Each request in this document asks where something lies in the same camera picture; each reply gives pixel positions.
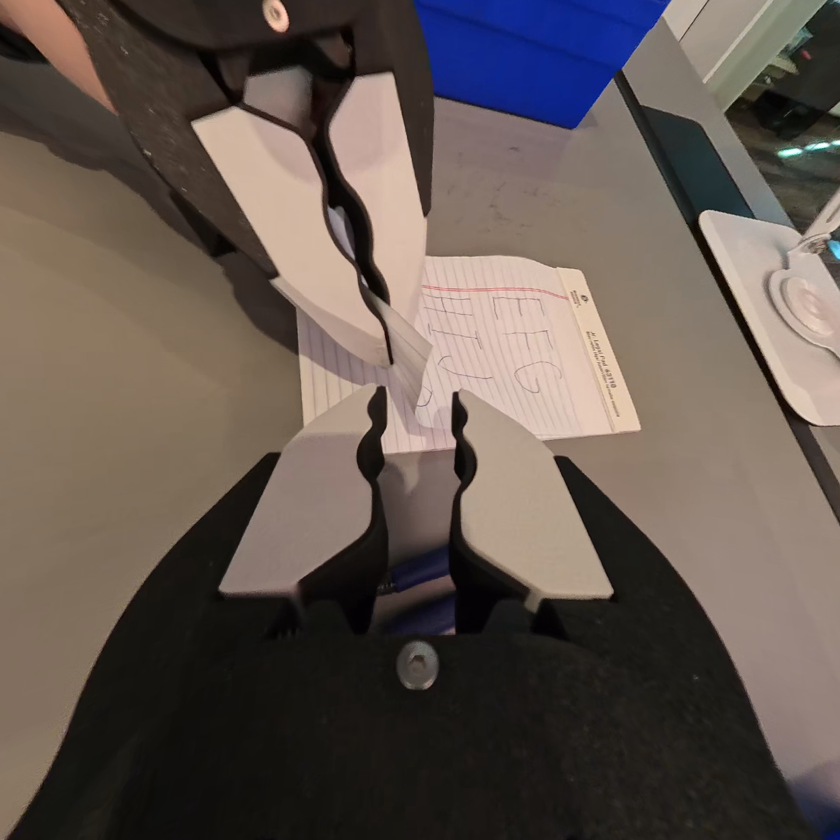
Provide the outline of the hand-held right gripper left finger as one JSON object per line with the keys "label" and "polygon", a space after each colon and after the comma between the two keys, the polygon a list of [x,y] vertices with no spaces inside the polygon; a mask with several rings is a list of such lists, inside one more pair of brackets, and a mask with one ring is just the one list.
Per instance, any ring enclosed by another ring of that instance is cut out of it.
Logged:
{"label": "hand-held right gripper left finger", "polygon": [[335,602],[366,634],[388,567],[379,486],[387,390],[364,385],[282,450],[218,590],[278,596],[295,607]]}

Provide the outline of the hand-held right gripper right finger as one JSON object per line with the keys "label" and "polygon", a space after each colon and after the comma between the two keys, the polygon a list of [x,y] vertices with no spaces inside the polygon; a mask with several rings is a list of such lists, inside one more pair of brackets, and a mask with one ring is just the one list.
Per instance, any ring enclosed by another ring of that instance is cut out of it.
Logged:
{"label": "hand-held right gripper right finger", "polygon": [[457,634],[481,633],[500,602],[608,602],[614,589],[552,453],[509,415],[453,394],[455,493],[449,572]]}

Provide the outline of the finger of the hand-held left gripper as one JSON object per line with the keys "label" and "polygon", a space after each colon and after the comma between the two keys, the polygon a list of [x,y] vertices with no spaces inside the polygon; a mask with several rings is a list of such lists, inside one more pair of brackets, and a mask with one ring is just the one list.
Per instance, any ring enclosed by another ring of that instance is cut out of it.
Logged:
{"label": "finger of the hand-held left gripper", "polygon": [[339,183],[350,193],[355,254],[389,306],[414,323],[427,221],[394,75],[354,78],[328,120],[327,138]]}
{"label": "finger of the hand-held left gripper", "polygon": [[290,125],[237,106],[192,129],[274,265],[275,288],[363,362],[391,365],[372,295],[334,236],[310,144]]}

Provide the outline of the blue retractable pen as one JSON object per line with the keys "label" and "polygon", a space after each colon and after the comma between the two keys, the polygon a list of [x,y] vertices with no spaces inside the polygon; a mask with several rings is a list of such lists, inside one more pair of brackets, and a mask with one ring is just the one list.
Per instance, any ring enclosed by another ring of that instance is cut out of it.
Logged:
{"label": "blue retractable pen", "polygon": [[451,635],[456,630],[456,596],[454,594],[415,606],[393,618],[386,632],[394,635]]}
{"label": "blue retractable pen", "polygon": [[440,547],[391,567],[385,574],[382,583],[380,583],[377,594],[402,593],[448,576],[448,547]]}

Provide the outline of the person's left forearm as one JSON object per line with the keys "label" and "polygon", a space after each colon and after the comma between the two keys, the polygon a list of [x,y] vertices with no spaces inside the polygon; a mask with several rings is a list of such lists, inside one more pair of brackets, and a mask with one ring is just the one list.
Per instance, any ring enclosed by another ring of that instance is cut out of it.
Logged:
{"label": "person's left forearm", "polygon": [[2,27],[26,40],[58,72],[113,114],[80,31],[54,1],[2,1]]}

